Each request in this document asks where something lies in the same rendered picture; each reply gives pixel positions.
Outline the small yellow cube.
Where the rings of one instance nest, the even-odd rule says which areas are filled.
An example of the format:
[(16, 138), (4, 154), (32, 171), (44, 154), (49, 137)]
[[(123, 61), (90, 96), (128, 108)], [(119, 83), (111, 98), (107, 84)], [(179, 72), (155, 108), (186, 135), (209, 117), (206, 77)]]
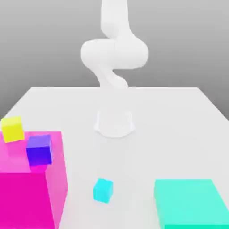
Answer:
[(21, 116), (2, 118), (1, 128), (5, 143), (25, 139)]

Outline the small cyan cube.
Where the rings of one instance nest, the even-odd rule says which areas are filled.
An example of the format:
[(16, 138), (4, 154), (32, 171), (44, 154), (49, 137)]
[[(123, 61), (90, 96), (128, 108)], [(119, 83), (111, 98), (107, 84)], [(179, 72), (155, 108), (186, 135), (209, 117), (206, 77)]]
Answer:
[(93, 199), (108, 204), (113, 195), (113, 181), (99, 178), (93, 187)]

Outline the small blue cube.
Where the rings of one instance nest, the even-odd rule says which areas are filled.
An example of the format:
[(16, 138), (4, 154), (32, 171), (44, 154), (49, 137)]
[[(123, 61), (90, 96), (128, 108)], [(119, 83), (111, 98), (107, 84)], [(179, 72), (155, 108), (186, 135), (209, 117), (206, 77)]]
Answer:
[(30, 136), (27, 141), (26, 153), (29, 166), (52, 164), (51, 135)]

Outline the large turquoise box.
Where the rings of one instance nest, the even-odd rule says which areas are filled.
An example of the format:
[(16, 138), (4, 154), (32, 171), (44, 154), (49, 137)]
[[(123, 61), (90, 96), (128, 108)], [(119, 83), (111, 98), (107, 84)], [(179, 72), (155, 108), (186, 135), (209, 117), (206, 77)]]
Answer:
[(229, 229), (229, 210), (210, 179), (157, 179), (160, 229)]

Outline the large magenta box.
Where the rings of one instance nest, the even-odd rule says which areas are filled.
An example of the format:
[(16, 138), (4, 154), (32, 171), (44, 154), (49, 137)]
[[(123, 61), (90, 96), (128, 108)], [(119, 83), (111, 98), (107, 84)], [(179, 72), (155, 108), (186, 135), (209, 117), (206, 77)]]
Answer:
[[(28, 138), (50, 135), (52, 164), (29, 166)], [(59, 229), (68, 192), (62, 134), (25, 132), (5, 143), (0, 132), (0, 229)]]

